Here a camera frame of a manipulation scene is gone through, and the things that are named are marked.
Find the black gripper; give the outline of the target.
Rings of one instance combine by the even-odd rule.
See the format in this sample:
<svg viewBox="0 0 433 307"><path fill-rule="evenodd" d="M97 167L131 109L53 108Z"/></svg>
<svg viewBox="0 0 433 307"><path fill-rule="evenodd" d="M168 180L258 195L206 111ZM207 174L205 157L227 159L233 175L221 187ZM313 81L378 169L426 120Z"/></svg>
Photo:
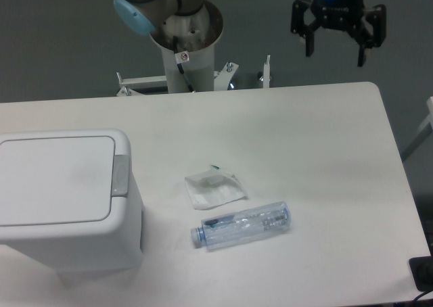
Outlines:
<svg viewBox="0 0 433 307"><path fill-rule="evenodd" d="M305 13L310 10L314 20L307 24ZM362 67L368 49L378 48L386 38L386 6L365 8L363 0L295 0L292 4L290 30L305 41L305 55L315 50L315 31L319 27L346 30L353 27L353 39L359 46L357 66Z"/></svg>

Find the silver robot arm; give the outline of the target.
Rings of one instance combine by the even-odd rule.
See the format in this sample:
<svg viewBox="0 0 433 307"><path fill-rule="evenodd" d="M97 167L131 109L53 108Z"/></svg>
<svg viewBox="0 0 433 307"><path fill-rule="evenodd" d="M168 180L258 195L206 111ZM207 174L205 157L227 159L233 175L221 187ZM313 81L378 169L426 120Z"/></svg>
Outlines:
<svg viewBox="0 0 433 307"><path fill-rule="evenodd" d="M205 0L114 0L123 22L137 34L155 34L171 16L190 17ZM357 65L365 63L366 49L380 47L386 38L386 6L364 6L363 0L295 0L290 31L305 40L305 55L314 52L318 28L344 31L359 45Z"/></svg>

